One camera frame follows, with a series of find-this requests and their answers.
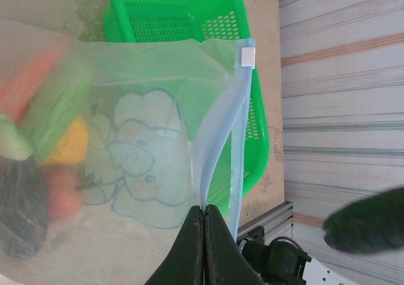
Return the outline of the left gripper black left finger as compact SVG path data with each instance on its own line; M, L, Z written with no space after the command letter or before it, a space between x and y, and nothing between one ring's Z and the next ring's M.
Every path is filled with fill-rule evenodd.
M197 285L204 283L204 219L201 208L192 206L166 258L148 285Z

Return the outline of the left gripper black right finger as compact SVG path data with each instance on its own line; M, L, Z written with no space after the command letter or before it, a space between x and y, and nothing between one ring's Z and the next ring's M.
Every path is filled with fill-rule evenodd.
M218 207L208 205L205 208L205 284L263 283L241 255Z

